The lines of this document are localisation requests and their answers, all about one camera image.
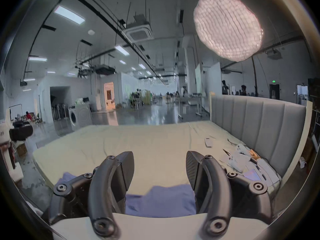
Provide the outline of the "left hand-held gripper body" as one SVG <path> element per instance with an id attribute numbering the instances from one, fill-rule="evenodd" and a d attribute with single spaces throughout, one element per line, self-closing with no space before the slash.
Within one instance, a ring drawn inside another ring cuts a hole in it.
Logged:
<path id="1" fill-rule="evenodd" d="M 0 124 L 1 154 L 11 179 L 19 182 L 23 179 L 23 172 L 20 163 L 15 161 L 13 144 L 30 137 L 33 134 L 33 127 L 27 121 L 11 121 L 11 108 L 6 109 L 5 119 Z"/>

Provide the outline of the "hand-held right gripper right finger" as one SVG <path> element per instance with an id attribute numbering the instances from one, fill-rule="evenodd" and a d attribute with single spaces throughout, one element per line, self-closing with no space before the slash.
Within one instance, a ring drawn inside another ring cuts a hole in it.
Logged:
<path id="1" fill-rule="evenodd" d="M 207 214 L 201 237 L 224 237 L 231 218 L 272 222 L 268 187 L 235 172 L 227 172 L 212 155 L 186 154 L 186 174 L 195 194 L 197 214 Z"/>

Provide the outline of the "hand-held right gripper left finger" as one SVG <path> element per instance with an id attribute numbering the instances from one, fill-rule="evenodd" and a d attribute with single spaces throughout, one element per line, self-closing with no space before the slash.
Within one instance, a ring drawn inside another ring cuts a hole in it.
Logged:
<path id="1" fill-rule="evenodd" d="M 113 214 L 125 214 L 134 168 L 133 152 L 125 151 L 107 156 L 92 173 L 57 183 L 49 205 L 49 225 L 89 217 L 98 237 L 119 238 L 121 231 Z"/>

